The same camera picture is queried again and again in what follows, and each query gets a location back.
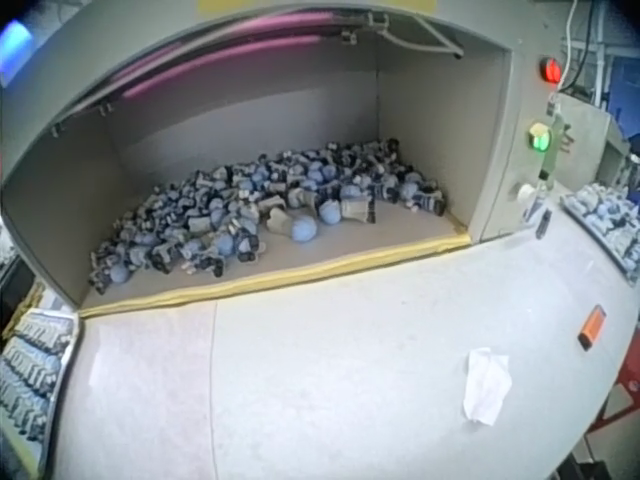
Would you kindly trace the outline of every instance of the yellow trim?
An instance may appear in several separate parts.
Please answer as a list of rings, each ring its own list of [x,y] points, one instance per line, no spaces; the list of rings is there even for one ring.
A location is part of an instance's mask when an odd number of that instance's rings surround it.
[[[256,0],[198,0],[198,12],[207,15],[225,15],[238,10],[251,10]]]
[[[467,233],[461,233],[451,237],[416,242],[399,247],[390,247],[361,255],[352,255],[318,265],[242,278],[218,285],[183,288],[142,298],[122,300],[110,305],[80,310],[79,315],[83,319],[88,319],[101,315],[177,306],[202,300],[213,300],[233,295],[255,293],[382,267],[426,255],[444,253],[469,245],[471,245],[471,237]]]
[[[438,8],[438,0],[388,0],[386,3],[389,7],[400,8],[412,12],[426,13],[432,15]]]
[[[368,4],[366,2],[355,2],[363,7]],[[229,13],[238,11],[250,11],[259,7],[273,6],[273,2],[264,0],[198,0],[198,12],[205,15],[224,16]],[[300,8],[313,6],[300,4]],[[432,15],[438,8],[438,0],[386,0],[378,1],[373,8],[398,8],[410,12],[418,12]]]
[[[2,429],[3,435],[11,444],[11,447],[15,451],[20,463],[27,471],[30,479],[37,479],[38,475],[38,462],[39,459],[34,458],[27,446],[25,440],[15,431],[13,428],[13,422],[8,417],[6,411],[4,409],[0,409],[0,427]]]

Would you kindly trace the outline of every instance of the white tissue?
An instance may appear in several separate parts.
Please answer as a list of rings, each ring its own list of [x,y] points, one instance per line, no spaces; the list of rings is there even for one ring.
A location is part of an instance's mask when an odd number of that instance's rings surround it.
[[[507,355],[496,355],[490,348],[472,350],[463,401],[467,418],[493,425],[511,385]]]

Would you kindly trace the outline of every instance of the gray wall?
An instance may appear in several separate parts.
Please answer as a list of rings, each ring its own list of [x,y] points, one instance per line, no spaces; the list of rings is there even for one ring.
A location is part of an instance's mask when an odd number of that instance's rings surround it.
[[[469,225],[491,161],[508,59],[464,38],[465,56],[408,52],[384,45],[380,75],[383,137],[403,158],[440,181],[450,209]]]
[[[2,192],[3,217],[30,267],[72,305],[88,290],[89,253],[135,196],[97,114],[45,134]]]
[[[142,182],[378,136],[375,50],[325,42],[202,67],[122,100],[108,117],[126,169]]]

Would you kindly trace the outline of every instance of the orange sticker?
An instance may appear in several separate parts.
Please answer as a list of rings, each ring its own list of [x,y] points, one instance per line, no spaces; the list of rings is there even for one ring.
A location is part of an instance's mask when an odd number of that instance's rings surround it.
[[[578,336],[578,340],[585,350],[589,350],[595,343],[606,318],[607,314],[604,309],[600,305],[596,305]]]

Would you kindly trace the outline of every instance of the machine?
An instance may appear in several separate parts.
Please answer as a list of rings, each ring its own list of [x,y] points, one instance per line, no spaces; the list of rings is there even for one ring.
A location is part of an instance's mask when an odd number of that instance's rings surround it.
[[[543,162],[530,129],[551,123],[555,85],[539,67],[559,45],[544,28],[511,0],[94,1],[4,92],[3,218],[31,268],[85,317],[512,233],[527,209],[518,192]],[[140,270],[90,290],[90,252],[154,185],[263,152],[388,138],[438,180],[444,217],[384,205],[375,225],[323,226],[303,246],[266,234],[257,264],[219,279]]]

